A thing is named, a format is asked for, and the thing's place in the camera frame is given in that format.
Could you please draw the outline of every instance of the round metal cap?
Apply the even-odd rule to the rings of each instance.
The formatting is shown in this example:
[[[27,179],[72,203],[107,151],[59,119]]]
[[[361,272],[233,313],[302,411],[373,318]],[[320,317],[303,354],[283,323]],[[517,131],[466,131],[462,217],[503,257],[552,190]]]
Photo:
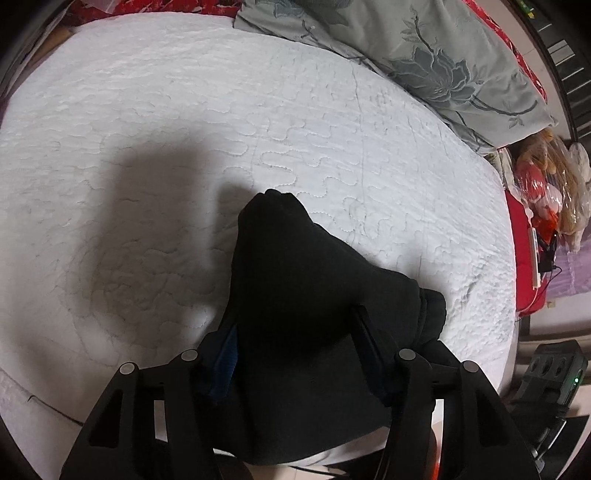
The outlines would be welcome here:
[[[402,360],[414,360],[417,357],[417,354],[410,348],[403,348],[398,352],[398,355]]]
[[[466,360],[464,363],[462,363],[462,365],[464,366],[465,370],[473,374],[480,370],[480,367],[478,367],[478,365],[474,363],[472,360]]]
[[[127,362],[119,367],[119,373],[121,375],[129,375],[132,371],[135,370],[135,365],[131,362]]]
[[[197,358],[197,351],[196,350],[185,350],[181,353],[181,358],[186,362],[192,362]]]

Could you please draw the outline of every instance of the black device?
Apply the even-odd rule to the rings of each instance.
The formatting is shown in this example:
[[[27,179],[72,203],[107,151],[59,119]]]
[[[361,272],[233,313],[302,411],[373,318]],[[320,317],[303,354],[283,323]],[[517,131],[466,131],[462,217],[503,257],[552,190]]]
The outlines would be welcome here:
[[[576,340],[542,344],[508,406],[539,471],[544,454],[566,424],[564,418],[586,370],[587,359]]]
[[[460,363],[439,340],[421,354],[402,349],[391,355],[362,306],[351,307],[348,322],[370,391],[392,407],[376,480],[423,480],[437,398],[445,400],[440,480],[539,479],[530,447],[478,365]],[[229,387],[235,345],[234,324],[167,365],[121,366],[60,479],[221,480],[203,412]],[[394,388],[400,375],[407,386],[402,394]],[[154,400],[164,400],[168,442],[155,438]]]

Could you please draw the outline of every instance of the pillow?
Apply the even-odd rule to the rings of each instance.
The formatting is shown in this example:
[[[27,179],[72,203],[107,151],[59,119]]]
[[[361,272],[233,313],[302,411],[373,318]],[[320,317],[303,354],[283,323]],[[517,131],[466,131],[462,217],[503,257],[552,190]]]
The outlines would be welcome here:
[[[512,51],[462,0],[244,0],[235,28],[365,63],[481,154],[555,125]]]
[[[503,29],[499,26],[497,22],[495,22],[485,11],[484,9],[476,3],[475,0],[464,0],[464,3],[470,7],[470,9],[478,15],[478,17],[488,25],[498,36],[499,38],[505,42],[505,45],[511,50],[517,63],[523,69],[524,73],[530,78],[531,82],[534,84],[534,87],[538,90],[540,95],[544,98],[544,101],[548,103],[548,95],[546,95],[546,91],[544,90],[544,86],[542,82],[534,73],[534,71],[529,67],[529,65],[525,62],[523,55],[519,53],[517,47],[513,44],[511,39],[507,36],[507,34],[503,31]]]

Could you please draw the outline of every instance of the white quilted bedspread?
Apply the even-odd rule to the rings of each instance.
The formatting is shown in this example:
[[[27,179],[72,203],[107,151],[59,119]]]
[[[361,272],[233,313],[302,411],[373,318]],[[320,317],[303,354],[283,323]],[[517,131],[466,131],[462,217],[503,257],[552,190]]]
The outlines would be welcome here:
[[[86,25],[0,129],[0,368],[84,420],[116,367],[221,317],[236,217],[268,188],[370,261],[440,290],[443,340],[498,386],[514,323],[494,169],[401,88],[227,18]]]

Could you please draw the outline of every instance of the black fabric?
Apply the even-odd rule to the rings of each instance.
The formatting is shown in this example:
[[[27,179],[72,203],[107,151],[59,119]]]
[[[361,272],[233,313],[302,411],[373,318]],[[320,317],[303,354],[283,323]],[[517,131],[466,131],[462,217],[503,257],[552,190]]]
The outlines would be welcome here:
[[[542,240],[538,233],[538,272],[548,273],[556,269],[554,259],[556,258],[556,249],[558,248],[558,233],[554,232],[552,240],[547,244]]]
[[[41,480],[0,417],[0,479]]]
[[[354,304],[367,308],[392,357],[420,352],[446,317],[440,293],[367,262],[293,195],[257,194],[238,217],[222,320],[238,322],[238,364],[227,399],[210,412],[216,447],[249,463],[285,463],[389,425],[346,328]]]

